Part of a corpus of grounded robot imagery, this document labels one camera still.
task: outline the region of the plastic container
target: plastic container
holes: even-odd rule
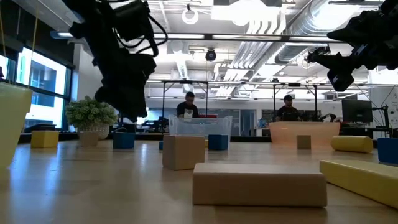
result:
[[[204,136],[209,134],[228,135],[231,140],[232,116],[225,118],[178,118],[169,116],[170,135]]]
[[[12,163],[32,94],[30,89],[0,82],[0,169]]]

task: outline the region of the potted plant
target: potted plant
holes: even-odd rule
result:
[[[65,114],[70,125],[78,131],[97,131],[99,139],[105,139],[109,134],[109,126],[113,125],[118,116],[113,107],[100,103],[86,96],[84,100],[70,102]]]

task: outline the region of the man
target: man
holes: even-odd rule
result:
[[[193,104],[195,94],[188,92],[185,95],[185,102],[177,106],[177,116],[179,118],[199,118],[198,108]]]
[[[286,95],[284,102],[285,106],[279,108],[276,114],[276,121],[301,121],[299,111],[292,106],[292,96]]]

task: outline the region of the ceiling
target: ceiling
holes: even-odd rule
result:
[[[13,0],[22,6],[25,10],[33,15],[38,15],[39,19],[44,21],[55,30],[67,32],[73,21],[77,21],[76,16],[63,4],[62,0]],[[213,20],[211,18],[211,9],[214,7],[216,1],[220,0],[201,0],[191,1],[190,7],[198,11],[198,21],[193,24],[187,24],[182,19],[182,12],[187,8],[186,2],[176,3],[176,1],[149,1],[151,15],[171,33],[215,33],[215,34],[244,34],[248,31],[249,25],[237,26],[232,21]],[[247,2],[256,2],[260,0],[241,0]],[[306,5],[308,0],[296,0],[295,4],[284,6],[284,13],[286,14],[286,22],[298,13],[301,8]],[[113,7],[119,7],[120,4],[112,4]],[[192,12],[187,13],[187,17],[192,16]],[[154,26],[154,31],[161,32],[158,27]],[[236,53],[238,52],[240,42],[215,42],[215,41],[187,41],[188,53],[191,55],[186,61],[188,70],[203,70],[213,72],[217,63],[230,63]],[[348,44],[331,44],[332,54],[341,52],[343,55],[349,55],[352,48]],[[207,49],[215,49],[217,53],[217,60],[215,62],[207,62],[205,54]],[[177,70],[177,63],[167,55],[167,46],[163,45],[159,49],[160,56],[156,58],[157,69],[156,73],[171,74],[173,70]],[[304,54],[297,57],[291,64],[294,66],[286,66],[279,73],[274,76],[280,82],[288,80],[287,82],[297,82],[305,80],[325,80],[327,69],[319,64],[308,65],[303,62]],[[357,82],[367,81],[367,71],[358,70],[354,73]]]

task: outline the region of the security camera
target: security camera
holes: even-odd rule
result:
[[[208,49],[207,53],[206,53],[206,60],[208,62],[212,62],[212,61],[216,60],[216,58],[217,58],[217,54],[214,51],[214,49]]]

